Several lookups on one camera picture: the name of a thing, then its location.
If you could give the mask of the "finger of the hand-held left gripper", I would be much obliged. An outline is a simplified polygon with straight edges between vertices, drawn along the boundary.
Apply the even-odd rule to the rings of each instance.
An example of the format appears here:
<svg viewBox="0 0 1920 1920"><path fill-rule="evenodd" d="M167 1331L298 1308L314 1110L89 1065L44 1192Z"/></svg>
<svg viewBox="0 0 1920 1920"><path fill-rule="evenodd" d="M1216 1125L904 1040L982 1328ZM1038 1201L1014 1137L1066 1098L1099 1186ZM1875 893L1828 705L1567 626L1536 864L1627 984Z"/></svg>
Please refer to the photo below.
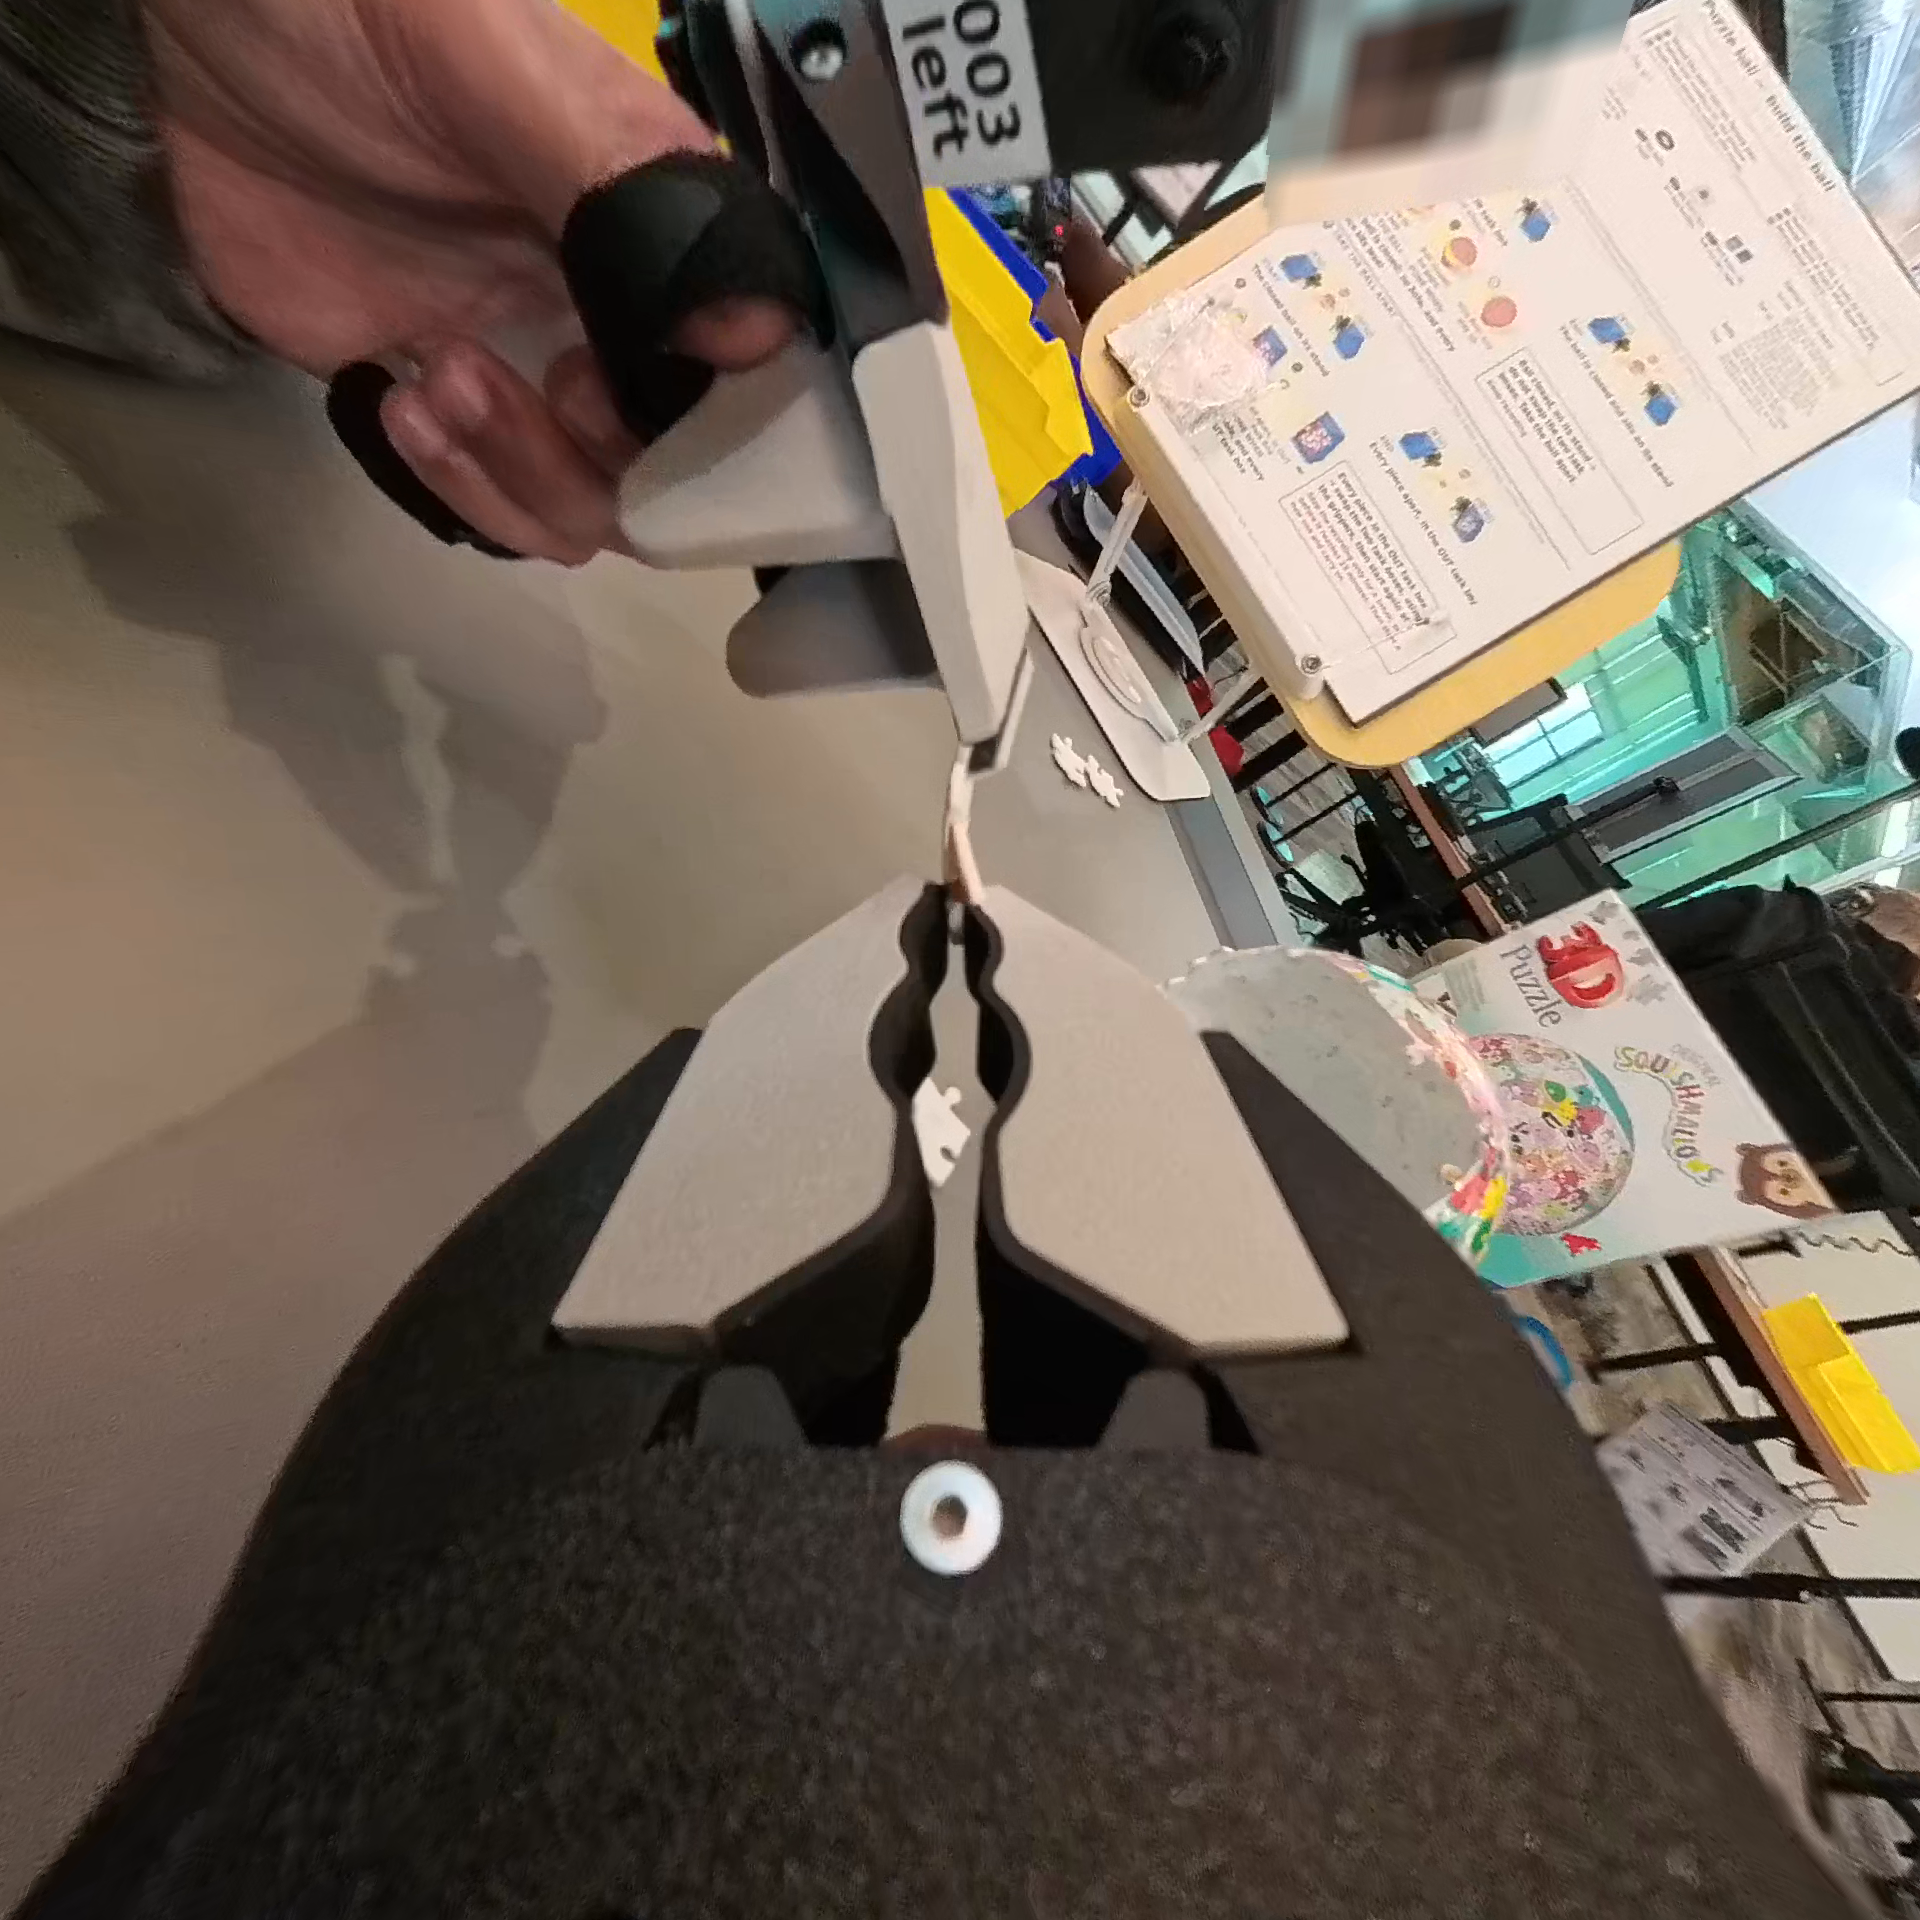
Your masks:
<svg viewBox="0 0 1920 1920"><path fill-rule="evenodd" d="M987 748L1016 716L1028 609L952 326L864 345L856 403L956 733Z"/></svg>

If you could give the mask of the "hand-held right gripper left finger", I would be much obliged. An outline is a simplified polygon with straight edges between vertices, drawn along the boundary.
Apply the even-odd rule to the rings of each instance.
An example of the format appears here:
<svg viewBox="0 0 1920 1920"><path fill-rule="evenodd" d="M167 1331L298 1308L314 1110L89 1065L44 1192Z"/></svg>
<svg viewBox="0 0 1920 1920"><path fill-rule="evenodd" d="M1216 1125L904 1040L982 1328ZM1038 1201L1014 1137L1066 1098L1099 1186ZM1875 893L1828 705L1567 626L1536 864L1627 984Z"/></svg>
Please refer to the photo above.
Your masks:
<svg viewBox="0 0 1920 1920"><path fill-rule="evenodd" d="M950 893L900 877L710 1020L551 1328L578 1352L771 1374L806 1435L875 1448L932 1285L915 1128Z"/></svg>

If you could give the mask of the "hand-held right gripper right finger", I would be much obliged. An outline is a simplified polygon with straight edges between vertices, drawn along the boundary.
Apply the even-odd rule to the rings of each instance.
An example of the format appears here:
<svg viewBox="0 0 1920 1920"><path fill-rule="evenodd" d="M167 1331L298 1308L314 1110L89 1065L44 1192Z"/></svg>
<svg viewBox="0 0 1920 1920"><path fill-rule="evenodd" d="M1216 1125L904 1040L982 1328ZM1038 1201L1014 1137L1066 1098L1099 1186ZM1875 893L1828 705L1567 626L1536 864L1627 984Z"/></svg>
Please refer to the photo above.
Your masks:
<svg viewBox="0 0 1920 1920"><path fill-rule="evenodd" d="M964 909L984 1429L1081 1451L1146 1381L1178 1443L1256 1454L1230 1369L1350 1322L1209 1044L1143 972L987 885Z"/></svg>

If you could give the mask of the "colourful 3D puzzle ball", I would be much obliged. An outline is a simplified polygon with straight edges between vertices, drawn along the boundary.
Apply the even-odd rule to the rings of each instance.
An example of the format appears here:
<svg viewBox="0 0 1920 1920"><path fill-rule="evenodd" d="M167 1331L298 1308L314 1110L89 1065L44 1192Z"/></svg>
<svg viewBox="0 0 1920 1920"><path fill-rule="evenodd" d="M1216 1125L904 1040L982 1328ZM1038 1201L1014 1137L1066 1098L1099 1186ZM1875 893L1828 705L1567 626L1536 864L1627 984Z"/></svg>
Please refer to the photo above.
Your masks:
<svg viewBox="0 0 1920 1920"><path fill-rule="evenodd" d="M1514 1186L1508 1128L1490 1068L1451 1014L1400 973L1287 946L1216 949L1161 987L1484 1269Z"/></svg>

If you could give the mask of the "colourful puzzle box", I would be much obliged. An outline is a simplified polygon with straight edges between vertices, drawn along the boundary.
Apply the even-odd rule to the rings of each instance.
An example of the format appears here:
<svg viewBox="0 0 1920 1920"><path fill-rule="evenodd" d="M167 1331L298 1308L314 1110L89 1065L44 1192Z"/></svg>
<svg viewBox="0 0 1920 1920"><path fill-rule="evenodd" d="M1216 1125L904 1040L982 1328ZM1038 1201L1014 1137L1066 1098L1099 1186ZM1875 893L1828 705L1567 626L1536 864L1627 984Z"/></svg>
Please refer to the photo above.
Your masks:
<svg viewBox="0 0 1920 1920"><path fill-rule="evenodd" d="M1838 1214L1618 893L1511 928L1414 987L1457 1021L1500 1098L1489 1283L1746 1245Z"/></svg>

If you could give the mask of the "person's left hand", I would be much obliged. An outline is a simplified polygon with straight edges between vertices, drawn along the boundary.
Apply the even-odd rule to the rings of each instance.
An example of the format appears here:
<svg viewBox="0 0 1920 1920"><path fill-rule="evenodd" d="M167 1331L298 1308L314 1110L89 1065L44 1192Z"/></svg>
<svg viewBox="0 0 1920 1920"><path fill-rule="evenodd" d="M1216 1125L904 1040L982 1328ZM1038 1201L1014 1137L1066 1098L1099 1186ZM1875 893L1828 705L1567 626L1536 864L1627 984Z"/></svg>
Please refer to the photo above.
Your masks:
<svg viewBox="0 0 1920 1920"><path fill-rule="evenodd" d="M695 110L563 5L138 5L187 260L447 545L635 558L618 498L823 302Z"/></svg>

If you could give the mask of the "yellow storage bin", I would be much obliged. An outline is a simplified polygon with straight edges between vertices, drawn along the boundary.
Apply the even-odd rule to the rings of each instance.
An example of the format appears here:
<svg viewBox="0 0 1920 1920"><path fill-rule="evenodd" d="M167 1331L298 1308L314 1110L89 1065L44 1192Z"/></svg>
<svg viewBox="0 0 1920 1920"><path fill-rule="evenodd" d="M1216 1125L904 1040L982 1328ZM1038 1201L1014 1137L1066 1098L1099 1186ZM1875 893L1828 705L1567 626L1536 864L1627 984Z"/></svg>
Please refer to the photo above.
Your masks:
<svg viewBox="0 0 1920 1920"><path fill-rule="evenodd" d="M1918 1472L1913 1433L1849 1331L1818 1297L1764 1308L1763 1325L1787 1378L1849 1468L1882 1474Z"/></svg>
<svg viewBox="0 0 1920 1920"><path fill-rule="evenodd" d="M1017 515L1096 453L1066 344L1041 323L1044 274L967 193L923 189L952 332L999 507Z"/></svg>

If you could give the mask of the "white board stand base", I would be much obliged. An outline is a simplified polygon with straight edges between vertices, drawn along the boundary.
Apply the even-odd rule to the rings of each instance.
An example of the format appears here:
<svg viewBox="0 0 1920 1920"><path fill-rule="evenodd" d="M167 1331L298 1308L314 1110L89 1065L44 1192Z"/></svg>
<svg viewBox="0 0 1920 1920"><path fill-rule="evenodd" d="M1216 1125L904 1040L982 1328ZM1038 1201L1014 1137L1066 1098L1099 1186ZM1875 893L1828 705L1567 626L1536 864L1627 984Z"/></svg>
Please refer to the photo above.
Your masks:
<svg viewBox="0 0 1920 1920"><path fill-rule="evenodd" d="M1089 707L1130 785L1159 804L1201 803L1211 785L1193 753L1201 721L1180 724L1146 675L1114 614L1114 585L1146 513L1146 488L1131 483L1084 580L1019 550L1016 563L1028 614Z"/></svg>

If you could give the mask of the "cardboard box with printed sheet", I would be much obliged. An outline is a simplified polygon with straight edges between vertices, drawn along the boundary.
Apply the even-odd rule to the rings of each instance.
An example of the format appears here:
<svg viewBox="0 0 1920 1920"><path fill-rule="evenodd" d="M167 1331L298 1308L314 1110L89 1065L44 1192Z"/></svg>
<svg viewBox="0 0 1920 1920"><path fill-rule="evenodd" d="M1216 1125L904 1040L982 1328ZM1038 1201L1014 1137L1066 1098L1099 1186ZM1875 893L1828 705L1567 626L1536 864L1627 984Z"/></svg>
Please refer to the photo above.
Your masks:
<svg viewBox="0 0 1920 1920"><path fill-rule="evenodd" d="M1915 396L1915 284L1740 5L1651 5L1534 178L1248 205L1089 385L1289 722L1427 753L1654 612L1678 538Z"/></svg>

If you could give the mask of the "wooden table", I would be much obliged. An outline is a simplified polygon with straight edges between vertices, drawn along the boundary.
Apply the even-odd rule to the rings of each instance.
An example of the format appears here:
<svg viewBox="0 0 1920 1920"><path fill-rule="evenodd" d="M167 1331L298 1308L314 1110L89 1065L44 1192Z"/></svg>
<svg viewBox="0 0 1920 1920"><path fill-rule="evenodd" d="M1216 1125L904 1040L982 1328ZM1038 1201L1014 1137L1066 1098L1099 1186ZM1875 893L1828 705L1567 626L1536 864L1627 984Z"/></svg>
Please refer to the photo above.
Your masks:
<svg viewBox="0 0 1920 1920"><path fill-rule="evenodd" d="M1768 1414L1746 1422L1754 1429L1746 1443L1758 1445L1768 1437L1787 1445L1800 1468L1827 1481L1838 1504L1866 1506L1867 1483L1792 1381L1770 1338L1763 1297L1745 1264L1722 1249L1706 1245L1670 1256L1666 1266L1713 1334L1716 1357L1768 1403Z"/></svg>

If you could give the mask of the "black office chair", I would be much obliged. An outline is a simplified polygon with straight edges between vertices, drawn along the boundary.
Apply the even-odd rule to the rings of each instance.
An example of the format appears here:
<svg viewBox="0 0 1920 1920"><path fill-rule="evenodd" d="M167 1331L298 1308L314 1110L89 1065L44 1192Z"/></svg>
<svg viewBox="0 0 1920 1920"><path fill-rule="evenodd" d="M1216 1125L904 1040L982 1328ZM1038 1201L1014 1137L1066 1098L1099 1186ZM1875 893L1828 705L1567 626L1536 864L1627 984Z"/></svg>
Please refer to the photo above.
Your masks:
<svg viewBox="0 0 1920 1920"><path fill-rule="evenodd" d="M1636 920L1836 1210L1915 1212L1915 892L1735 882Z"/></svg>

